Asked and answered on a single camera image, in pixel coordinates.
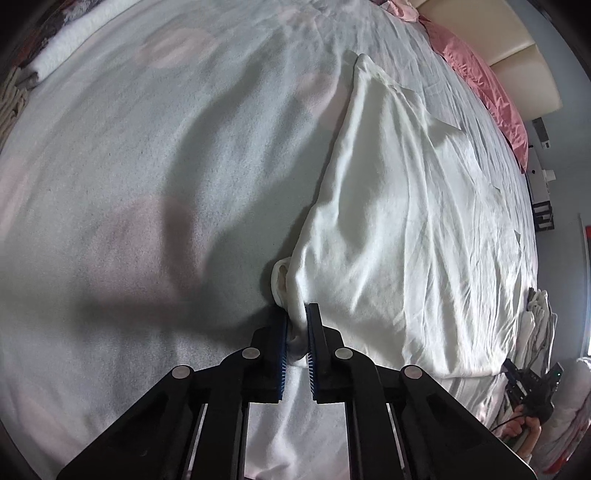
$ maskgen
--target white towel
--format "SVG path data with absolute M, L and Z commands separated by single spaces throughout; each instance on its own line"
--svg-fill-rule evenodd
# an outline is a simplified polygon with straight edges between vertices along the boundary
M 557 316 L 550 314 L 548 292 L 538 290 L 527 304 L 527 310 L 534 316 L 534 330 L 529 337 L 524 368 L 531 368 L 538 375 L 543 375 L 549 367 L 549 356 L 554 340 Z
M 0 151 L 27 103 L 29 92 L 15 86 L 20 69 L 13 67 L 0 85 Z
M 525 361 L 528 355 L 528 344 L 531 335 L 535 329 L 534 314 L 527 310 L 521 315 L 521 323 L 519 325 L 519 334 L 517 336 L 517 344 L 515 347 L 515 366 L 517 368 L 525 368 Z
M 94 32 L 140 0 L 105 0 L 62 28 L 21 72 L 19 83 L 38 85 L 64 63 Z
M 306 350 L 304 304 L 316 301 L 325 324 L 377 364 L 438 378 L 498 373 L 517 330 L 509 225 L 467 136 L 359 56 L 287 273 L 292 353 Z

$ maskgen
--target cable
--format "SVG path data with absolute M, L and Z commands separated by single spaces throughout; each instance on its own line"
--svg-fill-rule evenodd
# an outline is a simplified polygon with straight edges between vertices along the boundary
M 489 432 L 494 432 L 497 428 L 502 427 L 505 423 L 509 423 L 510 421 L 518 419 L 520 417 L 525 417 L 525 415 L 517 415 L 516 417 L 513 417 L 507 421 L 504 421 L 503 423 L 499 423 L 496 427 L 490 429 Z

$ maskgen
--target wall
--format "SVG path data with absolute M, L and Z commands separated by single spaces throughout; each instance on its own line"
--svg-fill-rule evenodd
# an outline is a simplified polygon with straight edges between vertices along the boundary
M 587 266 L 579 213 L 591 225 L 591 82 L 552 24 L 527 0 L 508 0 L 548 62 L 563 108 L 544 117 L 551 148 L 544 150 L 531 124 L 530 143 L 540 163 L 556 172 L 550 199 L 556 229 L 536 235 L 538 286 L 558 314 L 553 360 L 580 356 L 587 318 Z

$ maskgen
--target metal screw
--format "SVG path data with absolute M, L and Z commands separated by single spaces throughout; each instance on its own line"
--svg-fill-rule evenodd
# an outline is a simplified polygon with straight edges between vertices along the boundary
M 249 360 L 252 360 L 252 359 L 254 359 L 254 358 L 258 358 L 258 356 L 259 356 L 260 354 L 261 354 L 261 353 L 260 353 L 259 349 L 258 349 L 258 348 L 254 348 L 253 346 L 250 346 L 250 347 L 248 347 L 248 348 L 245 348 L 245 349 L 242 351 L 242 356 L 243 356 L 244 358 L 247 358 L 247 359 L 249 359 Z
M 353 356 L 353 352 L 348 348 L 341 347 L 336 349 L 335 356 L 341 360 L 348 360 Z
M 419 367 L 415 367 L 414 365 L 410 365 L 404 369 L 404 375 L 406 375 L 408 378 L 413 378 L 416 380 L 417 378 L 421 378 L 423 376 L 423 370 L 421 370 Z
M 173 368 L 174 378 L 187 378 L 191 373 L 191 370 L 187 365 L 179 365 Z

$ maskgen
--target folded clothes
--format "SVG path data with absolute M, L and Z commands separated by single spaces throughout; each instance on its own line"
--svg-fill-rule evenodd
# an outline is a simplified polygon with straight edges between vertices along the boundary
M 516 353 L 514 364 L 517 368 L 525 368 L 525 359 L 528 356 L 528 344 L 534 329 L 534 314 L 526 310 L 521 314 L 519 333 L 517 334 L 517 343 L 515 345 Z
M 552 312 L 548 292 L 538 290 L 527 304 L 527 310 L 534 316 L 534 330 L 526 347 L 524 368 L 531 368 L 537 374 L 545 374 L 550 368 L 550 355 L 558 316 Z
M 81 8 L 80 11 L 86 13 L 81 17 L 74 11 L 70 13 L 68 18 L 76 18 L 76 20 L 66 22 L 53 37 L 44 41 L 45 48 L 21 70 L 18 78 L 20 85 L 32 88 L 42 82 L 100 27 L 139 2 L 139 0 L 87 1 L 94 8 L 87 10 Z
M 19 69 L 12 68 L 0 86 L 0 151 L 28 99 L 28 91 L 15 86 L 18 74 Z
M 16 65 L 26 66 L 31 63 L 47 43 L 68 23 L 78 20 L 82 15 L 91 11 L 103 0 L 63 0 L 53 12 L 48 12 L 48 18 L 37 28 L 34 28 L 24 42 L 17 55 Z

